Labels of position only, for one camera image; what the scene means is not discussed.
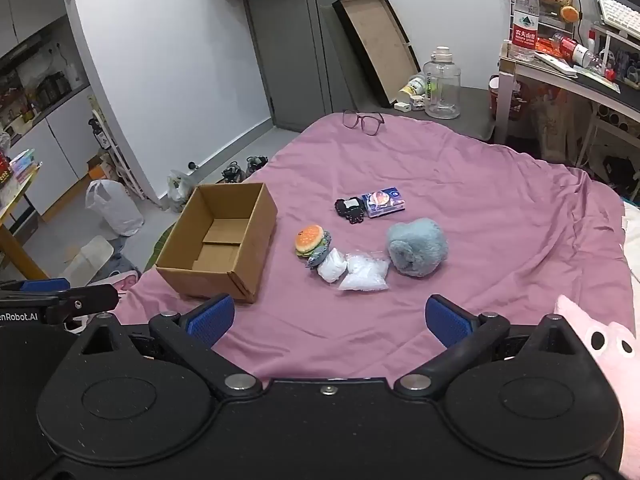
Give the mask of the grey-blue fluffy plush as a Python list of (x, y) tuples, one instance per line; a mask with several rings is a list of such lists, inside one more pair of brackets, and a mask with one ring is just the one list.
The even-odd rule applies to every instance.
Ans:
[(387, 230), (386, 238), (394, 267), (409, 278), (426, 278), (448, 258), (445, 233), (429, 218), (395, 223)]

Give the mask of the white stuffing plastic bag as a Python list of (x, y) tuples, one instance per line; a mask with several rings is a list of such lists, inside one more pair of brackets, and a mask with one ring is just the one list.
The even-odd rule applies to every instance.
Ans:
[(390, 262), (384, 258), (353, 254), (346, 259), (347, 273), (338, 289), (341, 292), (382, 292), (388, 289), (386, 275)]

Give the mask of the burger plush toy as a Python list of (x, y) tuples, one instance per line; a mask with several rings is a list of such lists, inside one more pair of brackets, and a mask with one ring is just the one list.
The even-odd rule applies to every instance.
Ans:
[(300, 258), (308, 258), (320, 245), (331, 246), (331, 233), (319, 226), (311, 224), (301, 229), (295, 237), (294, 249)]

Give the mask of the blue denim fabric toy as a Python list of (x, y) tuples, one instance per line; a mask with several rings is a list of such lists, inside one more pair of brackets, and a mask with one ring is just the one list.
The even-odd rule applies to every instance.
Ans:
[(308, 257), (306, 262), (306, 267), (308, 269), (317, 269), (320, 264), (326, 260), (326, 257), (331, 252), (331, 247), (329, 245), (320, 245), (318, 246)]

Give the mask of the small white soft bag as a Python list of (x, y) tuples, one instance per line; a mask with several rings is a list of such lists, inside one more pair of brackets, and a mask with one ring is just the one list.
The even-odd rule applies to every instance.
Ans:
[(338, 281), (347, 270), (347, 260), (337, 249), (333, 248), (317, 268), (317, 273), (328, 284)]

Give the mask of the blue tissue pack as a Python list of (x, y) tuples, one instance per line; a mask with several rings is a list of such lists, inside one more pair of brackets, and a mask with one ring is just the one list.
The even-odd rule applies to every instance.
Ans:
[(401, 192), (394, 186), (363, 194), (362, 200), (370, 219), (394, 214), (406, 208), (406, 202)]

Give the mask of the brown cardboard box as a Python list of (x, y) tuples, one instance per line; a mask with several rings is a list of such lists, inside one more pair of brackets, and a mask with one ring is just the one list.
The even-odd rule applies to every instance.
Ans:
[(263, 183), (202, 184), (172, 228), (156, 260), (157, 271), (183, 296), (227, 294), (252, 304), (277, 214)]

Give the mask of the green cartoon leaf rug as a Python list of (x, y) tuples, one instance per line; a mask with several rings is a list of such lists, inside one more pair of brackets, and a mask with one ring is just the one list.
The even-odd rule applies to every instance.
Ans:
[(162, 233), (162, 235), (155, 242), (153, 246), (152, 254), (150, 255), (149, 260), (146, 262), (146, 265), (144, 268), (145, 272), (148, 272), (149, 270), (152, 269), (153, 266), (156, 265), (157, 259), (160, 258), (160, 253), (162, 252), (173, 228), (174, 226), (168, 226), (168, 228)]

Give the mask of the clear trash plastic bag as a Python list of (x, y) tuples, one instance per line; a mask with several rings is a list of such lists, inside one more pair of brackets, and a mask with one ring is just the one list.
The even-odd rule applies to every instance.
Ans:
[(195, 184), (190, 176), (178, 170), (171, 170), (167, 177), (167, 196), (175, 212), (181, 212), (194, 191)]

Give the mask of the pink plush pillow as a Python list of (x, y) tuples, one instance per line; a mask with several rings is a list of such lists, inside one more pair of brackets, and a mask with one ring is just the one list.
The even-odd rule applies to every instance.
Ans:
[(554, 312), (567, 319), (611, 384), (623, 412), (624, 444), (620, 473), (627, 479), (638, 479), (639, 341), (620, 323), (603, 324), (595, 320), (567, 296), (559, 296)]

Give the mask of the grey sneaker left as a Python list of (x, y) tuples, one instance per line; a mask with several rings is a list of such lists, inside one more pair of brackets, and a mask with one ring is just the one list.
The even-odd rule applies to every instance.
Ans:
[(221, 181), (224, 183), (241, 183), (245, 179), (245, 172), (240, 164), (234, 160), (221, 171)]

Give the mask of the grey sneaker right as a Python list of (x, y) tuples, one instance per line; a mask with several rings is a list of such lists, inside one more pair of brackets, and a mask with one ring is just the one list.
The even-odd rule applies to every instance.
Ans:
[(269, 162), (267, 156), (250, 156), (246, 159), (246, 171), (245, 177), (250, 177), (262, 167), (265, 167)]

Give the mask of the white desk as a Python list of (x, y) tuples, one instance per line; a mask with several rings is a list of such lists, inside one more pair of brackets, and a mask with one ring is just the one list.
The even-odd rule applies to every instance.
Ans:
[(638, 150), (639, 139), (631, 133), (623, 131), (607, 122), (601, 122), (597, 118), (598, 107), (606, 106), (609, 110), (624, 116), (632, 122), (639, 121), (639, 99), (634, 98), (632, 90), (620, 90), (616, 93), (608, 89), (597, 81), (578, 75), (570, 78), (562, 75), (557, 70), (545, 68), (541, 62), (526, 62), (512, 58), (511, 41), (503, 40), (500, 47), (498, 76), (499, 88), (497, 98), (497, 111), (495, 121), (494, 140), (498, 144), (505, 144), (509, 130), (509, 115), (513, 96), (514, 84), (518, 76), (550, 84), (568, 93), (580, 96), (591, 103), (591, 115), (585, 139), (582, 141), (582, 148), (577, 156), (570, 155), (576, 165), (580, 165), (586, 157), (587, 151), (591, 148), (592, 142), (596, 140), (597, 132), (602, 129), (617, 139), (631, 145)]

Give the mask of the red-label water bottle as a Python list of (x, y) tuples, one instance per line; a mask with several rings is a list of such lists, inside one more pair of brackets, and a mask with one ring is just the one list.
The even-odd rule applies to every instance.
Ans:
[(538, 39), (539, 0), (514, 0), (511, 56), (524, 62), (535, 58)]

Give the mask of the white keyboard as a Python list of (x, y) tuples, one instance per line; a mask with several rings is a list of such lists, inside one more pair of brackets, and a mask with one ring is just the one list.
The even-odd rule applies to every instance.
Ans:
[(617, 0), (597, 0), (602, 21), (627, 35), (640, 39), (640, 13)]

